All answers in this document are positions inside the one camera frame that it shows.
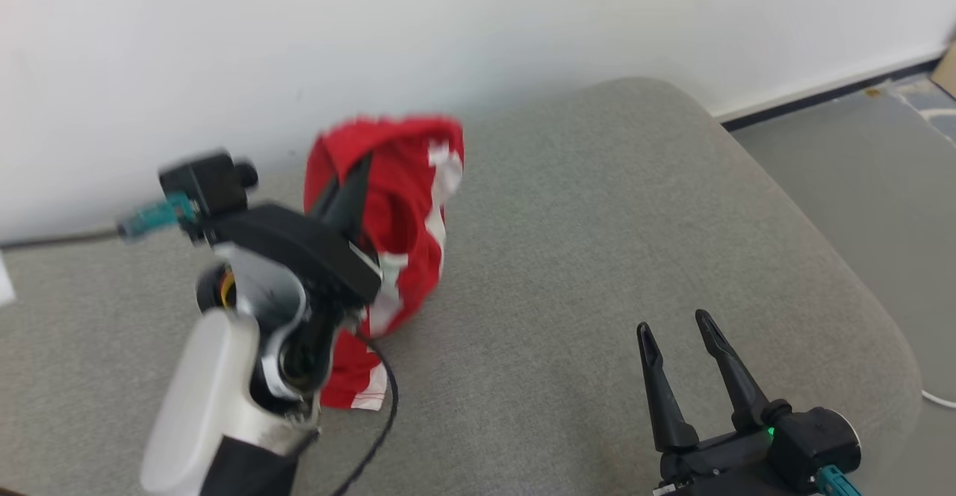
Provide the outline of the brown cardboard box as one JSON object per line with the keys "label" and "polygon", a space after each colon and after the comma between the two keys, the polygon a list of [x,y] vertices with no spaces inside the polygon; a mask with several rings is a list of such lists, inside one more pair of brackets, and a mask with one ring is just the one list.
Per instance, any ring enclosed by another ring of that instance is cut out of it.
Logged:
{"label": "brown cardboard box", "polygon": [[956,39],[931,73],[930,81],[956,100]]}

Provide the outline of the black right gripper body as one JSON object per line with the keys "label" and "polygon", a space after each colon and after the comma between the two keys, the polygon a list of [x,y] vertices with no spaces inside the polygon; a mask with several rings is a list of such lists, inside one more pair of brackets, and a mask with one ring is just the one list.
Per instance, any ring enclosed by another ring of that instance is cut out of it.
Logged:
{"label": "black right gripper body", "polygon": [[774,430],[727,433],[660,457],[662,482],[654,496],[813,496],[794,489],[769,464]]}

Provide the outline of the grey fabric sofa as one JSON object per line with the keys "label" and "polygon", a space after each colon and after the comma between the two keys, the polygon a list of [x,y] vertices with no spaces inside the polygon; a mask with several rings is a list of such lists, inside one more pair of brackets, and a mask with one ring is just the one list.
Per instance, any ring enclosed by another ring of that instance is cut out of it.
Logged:
{"label": "grey fabric sofa", "polygon": [[[650,496],[636,327],[704,438],[732,407],[706,309],[770,400],[843,414],[870,489],[921,413],[904,334],[696,101],[623,78],[465,125],[445,266],[382,341],[400,410],[347,496]],[[0,487],[146,496],[147,438],[197,319],[208,247],[165,231],[14,252],[0,308]]]}

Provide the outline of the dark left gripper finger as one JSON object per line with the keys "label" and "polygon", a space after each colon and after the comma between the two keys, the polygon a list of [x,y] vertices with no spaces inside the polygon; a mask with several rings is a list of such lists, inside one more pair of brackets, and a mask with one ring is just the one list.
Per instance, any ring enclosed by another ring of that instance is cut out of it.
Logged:
{"label": "dark left gripper finger", "polygon": [[321,220],[321,223],[345,238],[361,238],[363,211],[366,203],[372,155],[363,155],[352,166],[341,183],[346,193],[345,220]]}
{"label": "dark left gripper finger", "polygon": [[337,175],[332,175],[313,205],[308,216],[315,220],[345,220],[346,193]]}

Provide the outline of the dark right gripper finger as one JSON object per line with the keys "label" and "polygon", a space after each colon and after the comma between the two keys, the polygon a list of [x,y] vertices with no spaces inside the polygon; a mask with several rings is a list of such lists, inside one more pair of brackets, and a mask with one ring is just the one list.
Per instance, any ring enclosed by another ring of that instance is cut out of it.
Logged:
{"label": "dark right gripper finger", "polygon": [[750,370],[721,332],[707,310],[697,309],[695,319],[707,352],[715,359],[732,404],[732,425],[737,430],[763,427],[761,415],[769,401]]}
{"label": "dark right gripper finger", "polygon": [[663,367],[663,357],[649,323],[636,328],[645,394],[656,451],[680,452],[699,444],[698,434],[687,424]]}

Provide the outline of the red shorts with white trim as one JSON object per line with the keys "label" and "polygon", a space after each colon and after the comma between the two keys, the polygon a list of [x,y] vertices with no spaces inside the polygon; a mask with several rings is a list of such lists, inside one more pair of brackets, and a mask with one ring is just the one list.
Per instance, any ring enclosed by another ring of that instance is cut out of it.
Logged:
{"label": "red shorts with white trim", "polygon": [[336,125],[317,136],[308,154],[305,210],[365,155],[372,162],[362,228],[378,254],[383,280],[359,329],[379,338],[411,320],[440,282],[444,208],[463,179],[463,128],[443,116],[362,117]]}

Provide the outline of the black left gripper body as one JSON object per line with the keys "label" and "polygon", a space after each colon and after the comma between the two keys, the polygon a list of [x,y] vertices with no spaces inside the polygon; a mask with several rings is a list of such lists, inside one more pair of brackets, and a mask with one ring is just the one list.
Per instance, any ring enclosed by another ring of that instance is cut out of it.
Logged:
{"label": "black left gripper body", "polygon": [[330,293],[349,308],[368,306],[378,295],[379,268],[317,218],[278,203],[205,218],[198,223],[211,245],[232,243],[294,273],[310,295]]}

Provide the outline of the black and white baseboard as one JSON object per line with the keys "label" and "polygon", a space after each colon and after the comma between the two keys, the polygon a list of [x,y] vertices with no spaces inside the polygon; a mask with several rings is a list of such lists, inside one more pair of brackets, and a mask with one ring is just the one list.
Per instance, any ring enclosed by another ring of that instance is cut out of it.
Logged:
{"label": "black and white baseboard", "polygon": [[824,104],[824,102],[832,102],[843,96],[883,84],[885,81],[895,81],[899,78],[929,72],[945,57],[945,53],[946,51],[929,54],[911,61],[905,61],[905,63],[888,65],[877,70],[838,78],[836,81],[830,81],[830,83],[815,85],[809,90],[793,92],[775,100],[761,102],[760,105],[728,111],[726,114],[715,114],[714,118],[720,122],[726,131],[738,131],[748,126],[802,111],[802,109]]}

